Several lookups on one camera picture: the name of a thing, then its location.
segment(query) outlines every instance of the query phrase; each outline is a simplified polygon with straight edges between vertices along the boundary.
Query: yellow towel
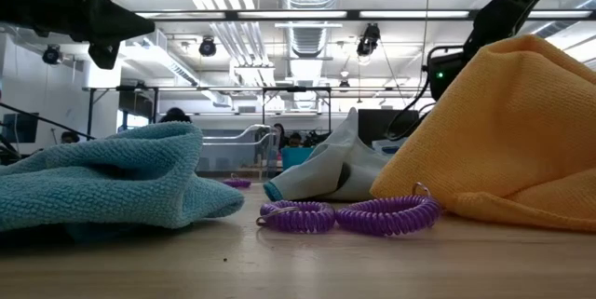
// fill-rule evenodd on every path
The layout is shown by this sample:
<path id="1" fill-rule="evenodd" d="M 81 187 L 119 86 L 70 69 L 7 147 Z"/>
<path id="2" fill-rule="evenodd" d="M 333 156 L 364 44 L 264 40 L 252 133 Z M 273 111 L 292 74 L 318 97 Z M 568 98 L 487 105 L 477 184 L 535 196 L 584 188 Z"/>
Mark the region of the yellow towel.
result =
<path id="1" fill-rule="evenodd" d="M 535 36 L 483 48 L 371 193 L 414 182 L 464 217 L 596 231 L 596 73 Z"/>

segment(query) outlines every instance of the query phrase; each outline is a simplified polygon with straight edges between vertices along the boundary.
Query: purple coil keychain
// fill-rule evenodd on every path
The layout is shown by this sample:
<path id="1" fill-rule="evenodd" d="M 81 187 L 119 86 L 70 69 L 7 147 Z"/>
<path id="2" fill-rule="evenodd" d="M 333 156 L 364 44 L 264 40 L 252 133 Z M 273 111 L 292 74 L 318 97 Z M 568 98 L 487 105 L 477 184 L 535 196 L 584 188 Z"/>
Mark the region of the purple coil keychain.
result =
<path id="1" fill-rule="evenodd" d="M 261 207 L 257 225 L 294 233 L 324 233 L 335 224 L 335 211 L 324 202 L 277 201 Z"/>
<path id="2" fill-rule="evenodd" d="M 416 188 L 427 191 L 418 196 Z M 428 188 L 416 183 L 412 195 L 359 202 L 335 212 L 323 202 L 277 201 L 261 207 L 259 226 L 296 233 L 324 233 L 335 220 L 349 231 L 376 236 L 408 234 L 431 227 L 439 219 L 441 207 Z"/>
<path id="3" fill-rule="evenodd" d="M 237 175 L 232 173 L 230 179 L 226 179 L 223 181 L 228 186 L 232 186 L 235 188 L 249 188 L 251 187 L 251 181 L 246 179 L 240 179 Z"/>
<path id="4" fill-rule="evenodd" d="M 427 191 L 418 196 L 416 188 Z M 441 207 L 428 188 L 416 183 L 412 195 L 359 202 L 337 212 L 337 223 L 363 234 L 391 236 L 408 234 L 431 227 L 439 219 Z"/>

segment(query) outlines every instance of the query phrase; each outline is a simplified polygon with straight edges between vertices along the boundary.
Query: desk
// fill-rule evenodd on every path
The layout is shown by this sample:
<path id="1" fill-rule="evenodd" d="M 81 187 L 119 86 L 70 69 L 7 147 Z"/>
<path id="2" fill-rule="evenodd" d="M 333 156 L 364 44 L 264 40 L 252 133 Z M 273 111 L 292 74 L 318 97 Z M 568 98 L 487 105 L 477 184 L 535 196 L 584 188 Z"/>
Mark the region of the desk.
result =
<path id="1" fill-rule="evenodd" d="M 442 218 L 372 238 L 254 224 L 265 196 L 177 235 L 0 251 L 0 298 L 592 298 L 596 236 Z"/>

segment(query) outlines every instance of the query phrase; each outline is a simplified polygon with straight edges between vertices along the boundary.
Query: white cloth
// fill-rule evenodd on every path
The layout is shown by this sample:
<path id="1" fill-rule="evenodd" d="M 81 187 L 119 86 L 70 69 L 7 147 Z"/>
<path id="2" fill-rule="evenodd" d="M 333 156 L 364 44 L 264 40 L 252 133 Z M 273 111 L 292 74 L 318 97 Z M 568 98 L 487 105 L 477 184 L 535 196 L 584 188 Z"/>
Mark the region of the white cloth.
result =
<path id="1" fill-rule="evenodd" d="M 294 166 L 265 183 L 269 198 L 318 198 L 362 201 L 390 156 L 376 153 L 358 137 L 358 112 L 352 108 L 345 121 L 319 144 L 302 165 Z"/>

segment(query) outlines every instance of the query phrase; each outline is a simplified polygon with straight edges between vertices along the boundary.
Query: computer monitor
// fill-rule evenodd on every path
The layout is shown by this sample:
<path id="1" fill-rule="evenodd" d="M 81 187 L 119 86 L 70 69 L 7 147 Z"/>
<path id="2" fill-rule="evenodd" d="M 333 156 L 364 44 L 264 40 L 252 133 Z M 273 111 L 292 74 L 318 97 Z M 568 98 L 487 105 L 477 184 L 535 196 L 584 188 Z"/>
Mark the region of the computer monitor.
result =
<path id="1" fill-rule="evenodd" d="M 10 143 L 35 143 L 37 121 L 35 117 L 25 114 L 4 114 L 2 136 Z"/>
<path id="2" fill-rule="evenodd" d="M 371 146 L 373 141 L 385 140 L 387 127 L 399 112 L 399 110 L 389 109 L 359 109 L 358 136 L 368 146 Z M 418 120 L 418 117 L 418 111 L 405 112 L 397 121 L 395 131 L 398 133 L 406 131 Z"/>

